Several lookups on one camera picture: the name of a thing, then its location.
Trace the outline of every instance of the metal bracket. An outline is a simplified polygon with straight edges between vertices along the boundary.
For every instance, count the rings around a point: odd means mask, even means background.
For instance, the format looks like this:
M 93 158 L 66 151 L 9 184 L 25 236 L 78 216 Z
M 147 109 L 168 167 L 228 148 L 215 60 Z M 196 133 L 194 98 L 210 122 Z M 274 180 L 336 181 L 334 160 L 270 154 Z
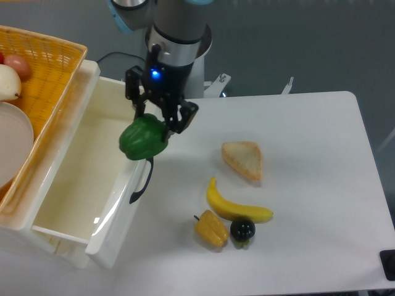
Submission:
M 222 73 L 214 82 L 204 82 L 204 86 L 208 86 L 208 88 L 204 91 L 204 97 L 220 97 L 223 89 L 230 80 L 230 75 Z

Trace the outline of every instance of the banana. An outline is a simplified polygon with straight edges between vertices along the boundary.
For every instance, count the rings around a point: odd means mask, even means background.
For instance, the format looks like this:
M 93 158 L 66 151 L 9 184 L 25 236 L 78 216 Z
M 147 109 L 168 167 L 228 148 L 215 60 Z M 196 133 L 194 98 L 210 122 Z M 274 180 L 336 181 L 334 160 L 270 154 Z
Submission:
M 215 177 L 211 178 L 207 188 L 207 201 L 218 215 L 230 221 L 242 216 L 251 219 L 254 223 L 258 223 L 267 221 L 273 216 L 273 212 L 267 208 L 240 205 L 224 199 L 215 187 Z

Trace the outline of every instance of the white bowl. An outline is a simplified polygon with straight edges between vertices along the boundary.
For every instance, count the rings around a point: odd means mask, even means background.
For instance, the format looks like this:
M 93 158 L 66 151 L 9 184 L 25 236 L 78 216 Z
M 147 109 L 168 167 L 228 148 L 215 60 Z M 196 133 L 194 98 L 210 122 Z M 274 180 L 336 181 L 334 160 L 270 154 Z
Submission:
M 18 107 L 0 102 L 0 188 L 18 173 L 33 147 L 33 127 Z

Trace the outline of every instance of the plastic fruit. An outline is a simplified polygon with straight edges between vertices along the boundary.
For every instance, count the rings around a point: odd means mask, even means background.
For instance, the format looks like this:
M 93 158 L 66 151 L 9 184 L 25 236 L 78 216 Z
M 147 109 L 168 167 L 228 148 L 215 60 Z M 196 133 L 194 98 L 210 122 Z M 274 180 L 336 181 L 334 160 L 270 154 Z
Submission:
M 195 224 L 196 233 L 209 244 L 222 247 L 229 238 L 229 232 L 222 221 L 210 210 L 206 210 L 200 218 L 194 217 L 198 220 Z
M 239 217 L 246 217 L 254 223 L 258 223 L 268 221 L 273 216 L 273 212 L 267 208 L 240 205 L 224 199 L 215 187 L 215 177 L 211 178 L 207 188 L 207 201 L 219 216 L 230 221 L 234 221 Z
M 166 126 L 155 115 L 145 113 L 126 128 L 119 138 L 119 149 L 130 160 L 141 160 L 161 153 L 167 147 L 162 142 Z
M 235 242 L 244 247 L 255 234 L 255 224 L 248 218 L 237 218 L 230 225 L 230 233 Z
M 17 54 L 7 55 L 4 58 L 4 65 L 10 66 L 17 73 L 19 78 L 23 81 L 29 78 L 31 75 L 31 68 L 27 60 Z
M 18 73 L 13 68 L 0 64 L 0 101 L 19 98 L 21 89 Z

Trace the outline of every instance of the blue led light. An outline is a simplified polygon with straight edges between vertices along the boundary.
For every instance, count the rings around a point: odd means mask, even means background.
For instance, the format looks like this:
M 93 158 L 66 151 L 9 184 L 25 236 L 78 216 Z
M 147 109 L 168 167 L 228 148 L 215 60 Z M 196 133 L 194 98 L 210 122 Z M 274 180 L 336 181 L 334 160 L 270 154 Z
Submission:
M 157 70 L 151 69 L 152 79 L 158 80 L 160 79 L 160 73 Z

